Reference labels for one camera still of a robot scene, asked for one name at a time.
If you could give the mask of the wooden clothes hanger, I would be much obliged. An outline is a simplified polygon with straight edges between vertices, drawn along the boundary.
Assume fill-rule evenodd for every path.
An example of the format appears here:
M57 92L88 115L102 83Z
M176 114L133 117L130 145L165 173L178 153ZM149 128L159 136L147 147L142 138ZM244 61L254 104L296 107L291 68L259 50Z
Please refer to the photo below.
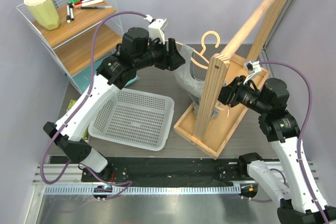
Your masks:
M201 69L205 69L205 70L207 70L207 68L208 68L209 60L206 57L204 57L204 52L206 51L205 37L208 36L208 35L214 35L216 37L217 42L215 44L215 48L218 48L218 46L221 43L221 38L216 31L209 30L209 31L205 32L201 37L202 50L200 52L198 52L194 49L194 52L193 52L192 57L191 57L193 69L194 69L194 65L198 66ZM180 43L178 41L176 42L176 44L180 45L180 47L183 45L183 43Z

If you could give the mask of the grey tank top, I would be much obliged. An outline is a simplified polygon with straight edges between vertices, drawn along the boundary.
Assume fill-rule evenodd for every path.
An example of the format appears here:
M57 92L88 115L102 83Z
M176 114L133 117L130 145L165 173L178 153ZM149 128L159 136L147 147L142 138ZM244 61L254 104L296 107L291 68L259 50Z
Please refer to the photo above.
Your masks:
M193 115L196 118L198 109L200 107L200 101L205 85L204 80L195 78L194 69L192 66L191 57L194 49L186 44L183 44L179 49L180 55L185 60L185 64L174 70L174 76L179 86L186 91L193 103Z

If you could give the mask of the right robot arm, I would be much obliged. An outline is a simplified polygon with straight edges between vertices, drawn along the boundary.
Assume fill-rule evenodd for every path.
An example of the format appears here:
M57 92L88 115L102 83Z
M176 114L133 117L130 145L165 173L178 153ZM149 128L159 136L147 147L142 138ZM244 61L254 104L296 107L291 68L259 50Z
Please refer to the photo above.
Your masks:
M235 77L222 87L220 103L233 108L239 104L259 113L261 131L275 150L287 181L282 182L257 153L239 157L237 173L242 179L254 179L277 205L280 223L330 223L335 220L335 207L321 195L309 169L300 128L286 109L289 92L280 79L268 79L261 90L245 76Z

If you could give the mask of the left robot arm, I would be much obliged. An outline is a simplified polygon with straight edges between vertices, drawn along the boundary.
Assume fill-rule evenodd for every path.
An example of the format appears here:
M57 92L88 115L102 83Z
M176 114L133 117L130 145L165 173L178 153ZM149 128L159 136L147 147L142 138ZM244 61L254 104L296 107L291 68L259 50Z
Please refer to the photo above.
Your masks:
M82 139L84 130L99 110L133 79L137 71L155 66L173 71L185 64L174 38L151 38L144 28L130 28L117 45L116 52L96 69L87 91L56 123L47 122L43 130L73 163L89 167L98 180L112 174L106 158Z

